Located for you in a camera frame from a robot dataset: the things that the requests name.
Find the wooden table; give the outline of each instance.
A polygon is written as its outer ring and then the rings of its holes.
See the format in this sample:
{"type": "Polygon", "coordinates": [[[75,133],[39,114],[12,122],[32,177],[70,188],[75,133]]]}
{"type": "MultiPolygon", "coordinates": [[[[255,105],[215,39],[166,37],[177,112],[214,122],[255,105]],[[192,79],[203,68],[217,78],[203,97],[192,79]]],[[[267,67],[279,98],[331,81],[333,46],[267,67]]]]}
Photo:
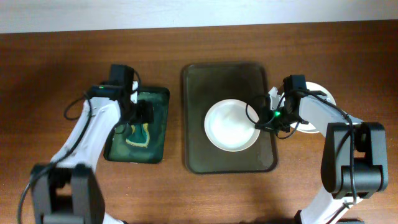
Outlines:
{"type": "MultiPolygon", "coordinates": [[[[278,141],[267,174],[195,175],[183,164],[182,68],[197,62],[256,61],[269,87],[305,74],[341,108],[386,128],[389,186],[345,217],[398,220],[398,22],[336,22],[188,29],[0,35],[0,220],[15,223],[32,166],[47,162],[75,123],[62,113],[111,63],[137,69],[147,86],[170,90],[164,160],[159,165],[99,160],[106,210],[130,223],[237,223],[292,218],[322,185],[324,138],[296,133],[278,141]]],[[[81,106],[73,112],[79,113],[81,106]]],[[[23,218],[32,223],[28,196],[23,218]]]]}

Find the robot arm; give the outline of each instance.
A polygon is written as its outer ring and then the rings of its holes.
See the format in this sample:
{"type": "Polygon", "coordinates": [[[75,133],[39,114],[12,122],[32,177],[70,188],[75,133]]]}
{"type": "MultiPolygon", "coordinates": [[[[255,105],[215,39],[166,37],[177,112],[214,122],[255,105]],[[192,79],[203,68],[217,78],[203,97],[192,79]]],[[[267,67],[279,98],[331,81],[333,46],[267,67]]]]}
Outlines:
{"type": "MultiPolygon", "coordinates": [[[[150,123],[153,120],[153,113],[148,113],[153,110],[152,105],[145,101],[137,102],[135,90],[139,83],[134,81],[133,84],[134,74],[132,68],[112,65],[109,81],[92,86],[88,91],[88,99],[76,126],[61,150],[51,159],[56,166],[32,184],[36,223],[125,223],[104,212],[104,199],[94,173],[105,141],[115,125],[150,123]],[[76,142],[77,147],[70,153],[76,142]],[[57,195],[56,189],[65,184],[70,184],[72,194],[57,195]]],[[[48,166],[36,165],[31,177],[48,166]]]]}
{"type": "MultiPolygon", "coordinates": [[[[326,137],[329,123],[346,123],[346,120],[338,111],[313,96],[306,96],[300,100],[299,115],[302,119],[313,124],[324,137],[326,137]]],[[[350,118],[353,124],[363,122],[352,116],[350,118]]],[[[362,199],[357,197],[356,202],[359,203],[361,201],[362,199]]],[[[341,199],[333,198],[333,195],[322,186],[312,203],[302,210],[300,221],[302,224],[335,224],[353,206],[352,203],[352,196],[341,199]]]]}
{"type": "MultiPolygon", "coordinates": [[[[344,111],[325,103],[324,93],[308,91],[303,75],[285,78],[284,92],[285,96],[277,95],[276,88],[269,92],[269,107],[263,108],[261,114],[262,120],[268,122],[257,123],[256,128],[277,133],[288,132],[289,125],[294,122],[311,123],[325,137],[321,167],[323,186],[312,203],[296,214],[295,221],[336,223],[354,205],[349,170],[351,137],[345,137],[351,131],[347,118],[342,115],[344,111]]],[[[353,163],[354,187],[358,191],[356,203],[359,203],[387,187],[385,130],[379,123],[364,123],[344,114],[353,124],[356,150],[365,152],[364,158],[354,158],[353,163]]]]}

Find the brown tray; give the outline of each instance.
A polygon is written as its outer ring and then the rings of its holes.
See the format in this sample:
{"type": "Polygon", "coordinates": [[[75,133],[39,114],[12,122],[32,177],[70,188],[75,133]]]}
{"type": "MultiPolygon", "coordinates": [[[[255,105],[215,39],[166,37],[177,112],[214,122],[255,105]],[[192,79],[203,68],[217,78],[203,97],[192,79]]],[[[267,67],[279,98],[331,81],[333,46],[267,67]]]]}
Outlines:
{"type": "MultiPolygon", "coordinates": [[[[261,131],[257,141],[239,152],[218,149],[207,138],[204,120],[217,102],[248,102],[268,92],[266,73],[258,63],[189,65],[183,70],[185,165],[196,174],[269,172],[277,165],[274,135],[261,131]]],[[[260,105],[252,105],[259,112],[260,105]]]]}

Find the white wall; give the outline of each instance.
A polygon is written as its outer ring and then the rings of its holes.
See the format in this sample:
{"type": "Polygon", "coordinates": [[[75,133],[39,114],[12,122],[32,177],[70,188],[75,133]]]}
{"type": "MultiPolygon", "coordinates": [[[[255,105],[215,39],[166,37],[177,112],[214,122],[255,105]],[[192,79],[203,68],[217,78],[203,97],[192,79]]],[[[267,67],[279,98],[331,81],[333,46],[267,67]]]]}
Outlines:
{"type": "Polygon", "coordinates": [[[397,0],[0,0],[0,33],[398,19],[397,0]]]}

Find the white plate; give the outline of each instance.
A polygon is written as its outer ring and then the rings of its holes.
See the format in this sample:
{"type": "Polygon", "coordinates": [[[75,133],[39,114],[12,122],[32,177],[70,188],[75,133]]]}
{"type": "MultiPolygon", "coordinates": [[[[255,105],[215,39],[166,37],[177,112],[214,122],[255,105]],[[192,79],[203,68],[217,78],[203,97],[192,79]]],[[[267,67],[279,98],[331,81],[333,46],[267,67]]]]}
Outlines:
{"type": "MultiPolygon", "coordinates": [[[[305,82],[305,84],[307,85],[307,89],[309,89],[311,91],[320,90],[320,91],[326,93],[327,98],[330,100],[330,103],[333,103],[334,105],[336,105],[336,101],[335,101],[334,97],[323,86],[321,86],[319,84],[316,84],[316,83],[313,83],[313,82],[305,82]]],[[[293,124],[290,125],[290,127],[294,128],[294,127],[296,127],[296,124],[297,123],[293,123],[293,124]]],[[[319,133],[319,131],[311,123],[299,124],[298,127],[297,127],[297,130],[301,131],[303,133],[309,133],[309,134],[319,133]]]]}
{"type": "MultiPolygon", "coordinates": [[[[213,105],[205,117],[205,132],[211,143],[228,152],[242,151],[253,145],[260,130],[254,128],[245,109],[245,102],[233,99],[213,105]]],[[[248,114],[253,121],[259,120],[251,106],[248,114]]]]}

